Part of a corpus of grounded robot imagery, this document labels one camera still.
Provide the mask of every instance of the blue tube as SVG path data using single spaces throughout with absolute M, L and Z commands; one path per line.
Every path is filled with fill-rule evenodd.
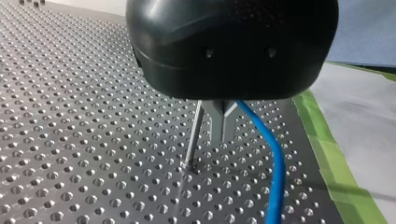
M 283 161 L 283 152 L 280 144 L 271 131 L 265 127 L 262 120 L 251 110 L 243 101 L 237 101 L 238 105 L 252 119 L 254 125 L 262 133 L 264 139 L 274 153 L 274 171 L 273 184 L 270 190 L 270 199 L 266 214 L 266 224 L 279 224 L 281 221 L 281 213 L 283 208 L 283 191 L 285 186 L 285 162 Z

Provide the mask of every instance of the green tape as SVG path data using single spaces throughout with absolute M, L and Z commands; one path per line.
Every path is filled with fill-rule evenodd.
M 387 223 L 370 193 L 359 188 L 311 91 L 293 98 L 329 194 L 346 224 Z

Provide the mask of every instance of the black plastic cover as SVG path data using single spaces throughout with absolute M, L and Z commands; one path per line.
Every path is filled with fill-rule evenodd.
M 148 83 L 177 98 L 279 99 L 318 77 L 336 0 L 128 0 Z

